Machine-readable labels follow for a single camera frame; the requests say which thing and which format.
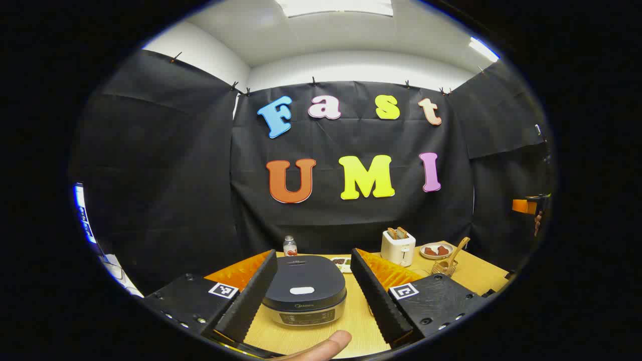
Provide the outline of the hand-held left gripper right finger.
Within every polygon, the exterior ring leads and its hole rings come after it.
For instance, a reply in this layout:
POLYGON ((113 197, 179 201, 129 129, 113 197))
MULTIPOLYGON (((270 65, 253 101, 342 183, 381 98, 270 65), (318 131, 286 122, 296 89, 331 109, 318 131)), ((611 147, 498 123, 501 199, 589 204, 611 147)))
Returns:
POLYGON ((361 249, 351 251, 351 270, 392 348, 436 338, 495 299, 479 296, 445 274, 410 277, 396 264, 361 249))

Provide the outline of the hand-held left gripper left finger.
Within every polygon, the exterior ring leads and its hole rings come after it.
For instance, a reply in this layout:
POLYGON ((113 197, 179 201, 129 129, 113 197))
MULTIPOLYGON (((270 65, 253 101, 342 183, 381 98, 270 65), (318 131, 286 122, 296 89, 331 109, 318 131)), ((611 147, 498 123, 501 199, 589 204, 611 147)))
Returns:
POLYGON ((276 272, 276 251, 270 250, 209 277, 177 277, 142 303, 196 337, 235 345, 245 339, 276 272))

